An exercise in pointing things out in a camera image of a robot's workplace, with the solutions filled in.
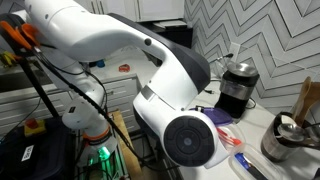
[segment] white countertop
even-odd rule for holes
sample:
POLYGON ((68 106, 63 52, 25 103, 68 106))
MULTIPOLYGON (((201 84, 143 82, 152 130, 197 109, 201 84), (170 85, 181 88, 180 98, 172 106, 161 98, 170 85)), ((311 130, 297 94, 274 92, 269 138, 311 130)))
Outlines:
MULTIPOLYGON (((104 68, 91 68, 91 72, 99 79, 116 78, 124 75, 136 74, 142 87, 148 83, 155 71, 158 69, 146 58, 141 51, 126 51, 121 56, 106 60, 104 68), (118 67, 122 64, 130 65, 131 71, 128 73, 119 72, 118 67)), ((54 85, 43 86, 45 90, 54 90, 54 85)), ((214 90, 214 95, 202 92, 189 105, 213 107, 219 97, 219 82, 211 82, 206 89, 214 90)), ((7 96, 21 95, 21 93, 35 93, 33 88, 18 90, 6 93, 7 96)), ((267 127, 272 122, 274 115, 265 110, 260 105, 254 109, 246 110, 237 126, 245 136, 246 143, 254 146, 260 151, 260 143, 267 127)), ((318 167, 320 167, 319 151, 302 148, 294 156, 283 162, 276 164, 279 170, 286 176, 285 179, 312 179, 318 167)), ((219 165, 205 169, 180 167, 181 174, 186 180, 207 180, 207 179, 239 179, 228 163, 228 158, 219 165)))

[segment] black coffee maker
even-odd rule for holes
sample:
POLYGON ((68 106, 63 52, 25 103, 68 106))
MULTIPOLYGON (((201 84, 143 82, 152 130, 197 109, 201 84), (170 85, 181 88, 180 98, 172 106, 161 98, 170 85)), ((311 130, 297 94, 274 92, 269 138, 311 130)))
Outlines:
POLYGON ((223 109, 233 118, 240 118, 260 75, 254 67, 245 63, 231 63, 227 69, 221 79, 221 94, 215 107, 223 109))

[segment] white robotic arm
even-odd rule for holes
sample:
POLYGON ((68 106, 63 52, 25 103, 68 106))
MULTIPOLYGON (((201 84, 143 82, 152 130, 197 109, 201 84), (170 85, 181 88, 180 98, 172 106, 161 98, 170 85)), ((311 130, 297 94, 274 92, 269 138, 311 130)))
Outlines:
MULTIPOLYGON (((96 61, 127 45, 137 46, 163 60, 135 98, 136 113, 157 134, 164 151, 177 164, 210 168, 227 157, 212 121, 200 112, 185 110, 210 82, 209 65, 202 56, 119 15, 91 14, 72 0, 25 0, 25 7, 32 25, 58 49, 55 51, 58 54, 51 53, 52 57, 46 54, 56 66, 63 65, 74 72, 79 68, 74 60, 96 61), (57 55, 68 57, 56 64, 57 55)), ((64 75, 101 103, 102 93, 93 92, 101 89, 85 77, 64 75)), ((81 111, 78 106, 83 101, 80 97, 68 107, 64 123, 73 129, 84 129, 90 137, 99 137, 109 128, 101 115, 96 116, 98 120, 80 125, 74 120, 77 119, 74 108, 81 111)), ((90 112, 92 117, 97 113, 93 107, 90 112)))

